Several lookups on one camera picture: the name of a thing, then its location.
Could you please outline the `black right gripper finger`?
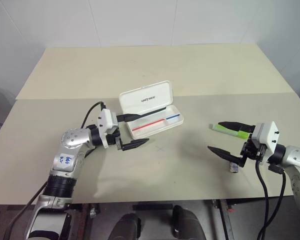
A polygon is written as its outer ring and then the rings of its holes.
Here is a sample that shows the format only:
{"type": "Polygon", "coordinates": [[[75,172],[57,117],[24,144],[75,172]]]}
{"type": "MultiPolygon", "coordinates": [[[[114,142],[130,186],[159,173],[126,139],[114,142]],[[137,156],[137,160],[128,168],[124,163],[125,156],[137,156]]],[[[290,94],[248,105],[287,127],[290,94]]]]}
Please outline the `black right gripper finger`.
{"type": "Polygon", "coordinates": [[[239,167],[245,166],[246,160],[243,159],[242,157],[231,155],[229,151],[223,150],[221,148],[212,147],[212,146],[208,146],[207,148],[224,160],[237,164],[239,167]]]}
{"type": "Polygon", "coordinates": [[[229,130],[233,130],[236,132],[242,131],[246,133],[252,133],[256,127],[255,125],[248,125],[248,124],[235,122],[235,121],[222,121],[219,122],[218,124],[229,130]]]}

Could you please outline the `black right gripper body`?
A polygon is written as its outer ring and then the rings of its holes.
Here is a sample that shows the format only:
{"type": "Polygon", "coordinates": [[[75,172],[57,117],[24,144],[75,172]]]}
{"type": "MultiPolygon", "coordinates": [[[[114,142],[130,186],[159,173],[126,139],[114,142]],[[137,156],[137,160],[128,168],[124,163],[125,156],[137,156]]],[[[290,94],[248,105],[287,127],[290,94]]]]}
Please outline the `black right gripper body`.
{"type": "Polygon", "coordinates": [[[262,162],[267,150],[267,146],[263,143],[255,143],[249,137],[247,141],[243,144],[240,155],[242,158],[239,166],[244,166],[247,159],[255,160],[256,162],[262,162]]]}

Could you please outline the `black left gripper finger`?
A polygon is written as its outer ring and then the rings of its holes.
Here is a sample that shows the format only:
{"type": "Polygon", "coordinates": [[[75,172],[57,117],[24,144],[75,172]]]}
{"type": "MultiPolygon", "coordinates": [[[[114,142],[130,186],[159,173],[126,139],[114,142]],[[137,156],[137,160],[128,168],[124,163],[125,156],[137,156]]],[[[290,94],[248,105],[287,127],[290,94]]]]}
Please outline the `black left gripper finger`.
{"type": "Polygon", "coordinates": [[[141,139],[132,140],[129,143],[123,143],[121,138],[117,137],[116,146],[118,150],[128,151],[140,147],[141,145],[145,144],[149,140],[150,140],[149,138],[141,138],[141,139]]]}
{"type": "Polygon", "coordinates": [[[120,114],[120,115],[116,116],[116,119],[117,119],[118,123],[120,123],[120,122],[128,123],[128,122],[132,122],[132,121],[138,120],[140,118],[144,118],[146,116],[161,112],[165,109],[166,109],[166,107],[163,107],[163,108],[160,108],[160,109],[157,109],[157,110],[154,110],[154,111],[147,112],[145,114],[135,114],[135,113],[120,114]]]}

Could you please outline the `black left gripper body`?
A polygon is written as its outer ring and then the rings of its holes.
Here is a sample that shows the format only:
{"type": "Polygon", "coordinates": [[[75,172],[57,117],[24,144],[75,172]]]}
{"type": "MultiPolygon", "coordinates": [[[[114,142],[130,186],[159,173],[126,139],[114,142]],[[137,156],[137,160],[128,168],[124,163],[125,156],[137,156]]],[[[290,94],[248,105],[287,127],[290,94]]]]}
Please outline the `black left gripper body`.
{"type": "Polygon", "coordinates": [[[115,145],[118,150],[122,149],[121,133],[118,127],[113,133],[110,133],[106,136],[106,140],[109,146],[115,145]]]}

